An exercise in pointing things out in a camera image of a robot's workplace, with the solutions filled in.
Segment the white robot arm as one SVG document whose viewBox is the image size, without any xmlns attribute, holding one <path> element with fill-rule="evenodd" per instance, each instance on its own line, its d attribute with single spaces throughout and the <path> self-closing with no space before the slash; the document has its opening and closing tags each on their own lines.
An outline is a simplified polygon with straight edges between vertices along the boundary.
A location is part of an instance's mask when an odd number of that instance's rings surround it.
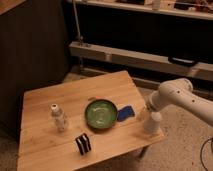
<svg viewBox="0 0 213 171">
<path fill-rule="evenodd" d="M 168 105 L 179 106 L 213 127 L 213 101 L 193 93 L 193 85 L 186 78 L 162 82 L 147 101 L 151 111 L 159 112 Z"/>
</svg>

